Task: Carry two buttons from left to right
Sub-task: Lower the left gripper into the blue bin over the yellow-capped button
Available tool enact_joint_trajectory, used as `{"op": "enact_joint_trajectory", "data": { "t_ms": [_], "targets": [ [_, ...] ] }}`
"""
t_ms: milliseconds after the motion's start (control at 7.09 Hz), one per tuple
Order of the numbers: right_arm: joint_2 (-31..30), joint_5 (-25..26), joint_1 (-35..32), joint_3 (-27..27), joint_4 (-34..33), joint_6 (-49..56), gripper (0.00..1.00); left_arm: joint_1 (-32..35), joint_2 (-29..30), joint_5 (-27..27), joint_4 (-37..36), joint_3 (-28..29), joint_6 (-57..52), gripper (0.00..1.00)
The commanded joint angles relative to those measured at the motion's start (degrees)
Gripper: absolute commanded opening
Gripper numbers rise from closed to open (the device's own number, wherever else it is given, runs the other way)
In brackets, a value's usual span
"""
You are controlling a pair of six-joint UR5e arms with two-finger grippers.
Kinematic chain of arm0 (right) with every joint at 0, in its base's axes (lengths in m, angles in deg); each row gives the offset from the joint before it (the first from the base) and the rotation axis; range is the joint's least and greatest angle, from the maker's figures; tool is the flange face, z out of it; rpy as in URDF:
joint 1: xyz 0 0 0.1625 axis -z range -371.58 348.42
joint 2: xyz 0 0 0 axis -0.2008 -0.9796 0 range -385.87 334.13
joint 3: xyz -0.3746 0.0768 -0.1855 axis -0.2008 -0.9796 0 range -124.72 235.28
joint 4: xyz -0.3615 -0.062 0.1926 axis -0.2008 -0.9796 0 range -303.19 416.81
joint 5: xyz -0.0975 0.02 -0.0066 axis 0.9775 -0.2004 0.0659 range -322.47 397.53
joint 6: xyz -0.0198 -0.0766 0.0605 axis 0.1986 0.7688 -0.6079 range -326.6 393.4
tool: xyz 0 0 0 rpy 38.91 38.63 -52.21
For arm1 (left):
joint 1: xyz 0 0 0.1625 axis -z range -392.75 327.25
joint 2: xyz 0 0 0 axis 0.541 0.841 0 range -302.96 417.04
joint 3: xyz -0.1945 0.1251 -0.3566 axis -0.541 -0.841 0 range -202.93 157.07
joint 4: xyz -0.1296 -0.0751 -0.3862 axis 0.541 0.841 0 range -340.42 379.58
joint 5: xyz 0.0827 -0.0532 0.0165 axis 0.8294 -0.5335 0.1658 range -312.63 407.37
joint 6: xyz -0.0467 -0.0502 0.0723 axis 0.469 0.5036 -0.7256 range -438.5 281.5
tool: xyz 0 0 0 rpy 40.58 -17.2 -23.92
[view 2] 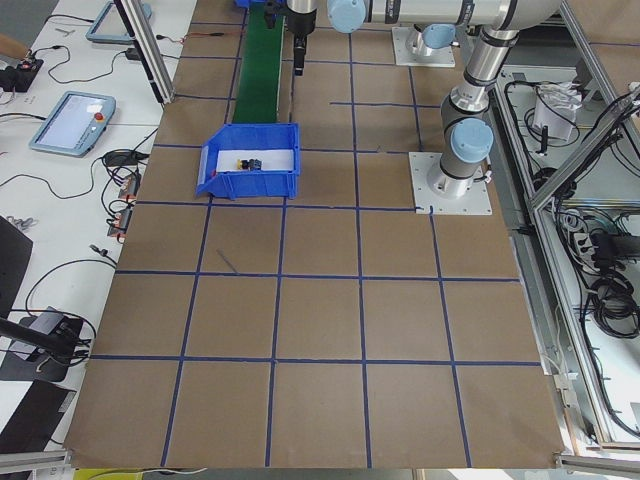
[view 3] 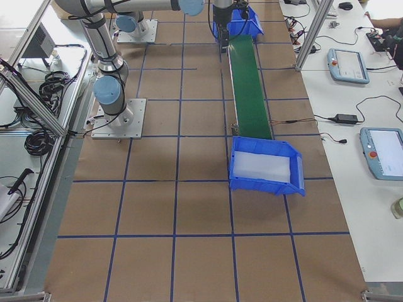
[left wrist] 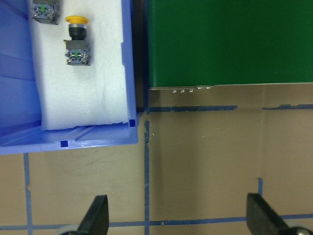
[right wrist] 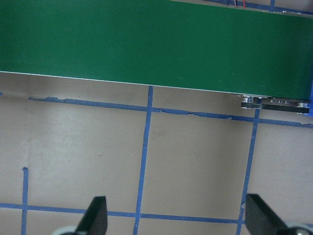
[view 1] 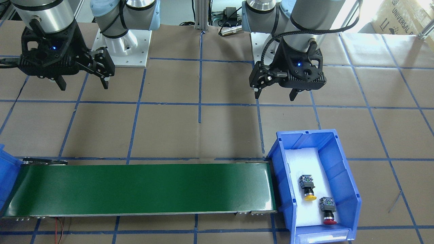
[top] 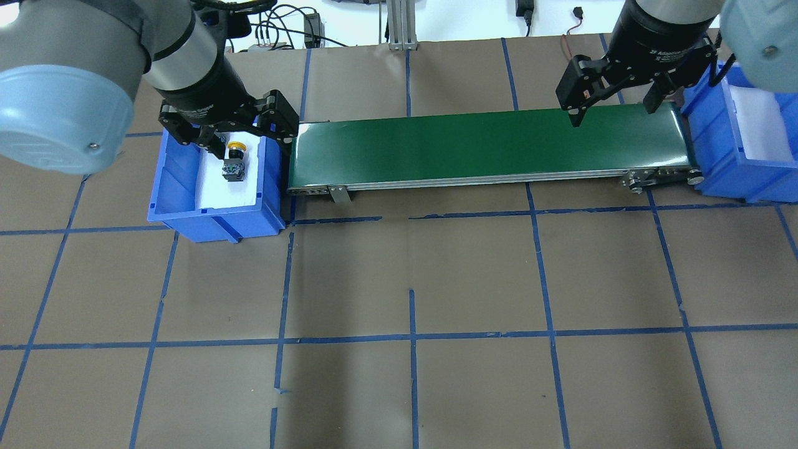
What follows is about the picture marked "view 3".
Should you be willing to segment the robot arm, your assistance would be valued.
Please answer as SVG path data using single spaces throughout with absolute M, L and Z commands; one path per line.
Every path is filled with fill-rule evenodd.
M 182 11 L 196 16 L 203 11 L 203 1 L 57 1 L 70 20 L 82 24 L 87 41 L 98 59 L 101 77 L 95 80 L 93 92 L 99 102 L 104 118 L 100 126 L 91 131 L 97 138 L 128 138 L 137 134 L 130 130 L 132 125 L 142 129 L 142 122 L 136 118 L 143 112 L 133 108 L 125 97 L 128 65 L 118 54 L 111 33 L 106 24 L 105 12 L 122 16 L 127 25 L 122 31 L 135 31 L 144 11 Z
M 204 1 L 172 1 L 171 9 L 179 8 L 184 14 L 196 16 L 205 7 Z M 219 44 L 220 51 L 225 53 L 229 46 L 230 33 L 228 24 L 232 21 L 232 12 L 235 10 L 234 1 L 214 1 L 208 9 L 208 18 L 213 19 L 209 24 L 213 37 Z M 115 33 L 118 44 L 154 44 L 156 41 L 158 20 L 144 18 L 144 8 L 129 13 L 117 13 L 115 24 L 118 31 Z

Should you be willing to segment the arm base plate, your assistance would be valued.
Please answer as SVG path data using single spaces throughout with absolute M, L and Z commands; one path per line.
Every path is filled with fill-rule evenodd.
M 158 20 L 136 22 L 134 19 L 119 19 L 116 22 L 120 32 L 117 38 L 119 44 L 153 44 L 156 41 Z
M 95 130 L 91 132 L 93 139 L 126 139 L 142 138 L 146 99 L 126 99 L 126 109 L 117 119 L 105 115 L 101 105 L 98 106 L 98 115 L 103 117 L 94 121 Z

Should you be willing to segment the person forearm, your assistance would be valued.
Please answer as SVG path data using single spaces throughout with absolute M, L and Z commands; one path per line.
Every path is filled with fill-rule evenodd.
M 370 16 L 368 11 L 365 13 L 365 16 L 368 17 L 374 28 L 381 28 L 383 30 L 398 28 L 402 22 L 402 18 L 387 18 L 376 20 Z

